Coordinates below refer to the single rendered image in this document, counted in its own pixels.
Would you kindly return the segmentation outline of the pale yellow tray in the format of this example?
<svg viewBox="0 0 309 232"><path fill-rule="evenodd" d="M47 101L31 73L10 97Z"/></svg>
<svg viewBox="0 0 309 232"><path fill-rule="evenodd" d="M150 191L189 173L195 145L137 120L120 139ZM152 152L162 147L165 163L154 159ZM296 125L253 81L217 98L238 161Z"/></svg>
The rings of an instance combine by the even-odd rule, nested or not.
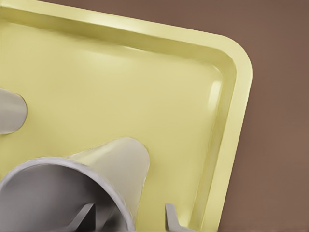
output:
<svg viewBox="0 0 309 232"><path fill-rule="evenodd" d="M244 49L217 34L36 0L0 0L0 87L28 116L0 135L0 179L42 156L129 136L150 155L135 222L216 232L251 88Z"/></svg>

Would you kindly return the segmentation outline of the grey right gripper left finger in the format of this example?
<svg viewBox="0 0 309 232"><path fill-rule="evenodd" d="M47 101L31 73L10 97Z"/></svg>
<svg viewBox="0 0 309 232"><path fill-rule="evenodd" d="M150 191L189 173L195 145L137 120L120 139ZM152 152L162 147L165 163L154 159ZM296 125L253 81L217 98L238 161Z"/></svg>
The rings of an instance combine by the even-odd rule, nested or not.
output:
<svg viewBox="0 0 309 232"><path fill-rule="evenodd" d="M67 232L92 232L96 229L96 205L85 204L72 222L65 228Z"/></svg>

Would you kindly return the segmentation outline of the white IKEA cup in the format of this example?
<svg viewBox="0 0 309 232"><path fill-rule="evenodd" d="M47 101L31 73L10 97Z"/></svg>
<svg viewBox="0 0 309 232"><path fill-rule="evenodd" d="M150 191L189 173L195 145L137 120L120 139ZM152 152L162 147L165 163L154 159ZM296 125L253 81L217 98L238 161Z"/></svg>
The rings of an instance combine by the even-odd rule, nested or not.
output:
<svg viewBox="0 0 309 232"><path fill-rule="evenodd" d="M67 232L88 203L96 205L92 232L135 232L149 166L145 146L128 137L26 161L0 181L0 232Z"/></svg>
<svg viewBox="0 0 309 232"><path fill-rule="evenodd" d="M27 118L27 104L17 93L0 88L0 134L19 130Z"/></svg>

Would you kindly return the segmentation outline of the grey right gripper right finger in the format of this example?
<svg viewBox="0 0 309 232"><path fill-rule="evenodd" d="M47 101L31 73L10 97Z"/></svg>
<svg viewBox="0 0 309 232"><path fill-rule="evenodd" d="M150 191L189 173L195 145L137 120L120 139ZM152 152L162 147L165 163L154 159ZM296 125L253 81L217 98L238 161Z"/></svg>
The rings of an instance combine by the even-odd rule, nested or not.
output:
<svg viewBox="0 0 309 232"><path fill-rule="evenodd" d="M186 232L186 228L179 224L176 208L171 203L165 205L165 227L167 232Z"/></svg>

